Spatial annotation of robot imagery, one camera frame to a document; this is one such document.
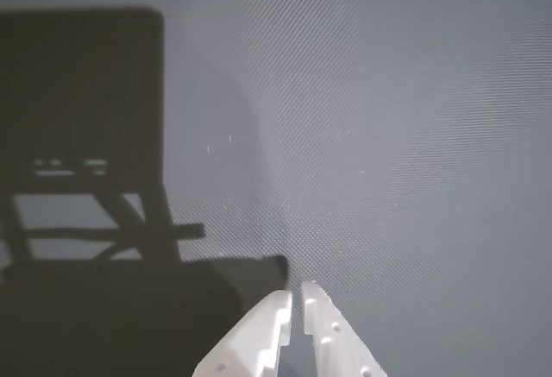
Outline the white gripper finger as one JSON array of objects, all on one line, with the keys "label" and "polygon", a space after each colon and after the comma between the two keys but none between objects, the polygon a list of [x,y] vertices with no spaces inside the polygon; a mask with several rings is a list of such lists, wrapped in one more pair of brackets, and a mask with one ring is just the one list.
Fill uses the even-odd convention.
[{"label": "white gripper finger", "polygon": [[193,377],[265,377],[279,371],[280,350],[290,342],[292,293],[266,295],[198,363]]},{"label": "white gripper finger", "polygon": [[318,377],[376,377],[385,370],[317,283],[301,285],[304,333],[312,337]]}]

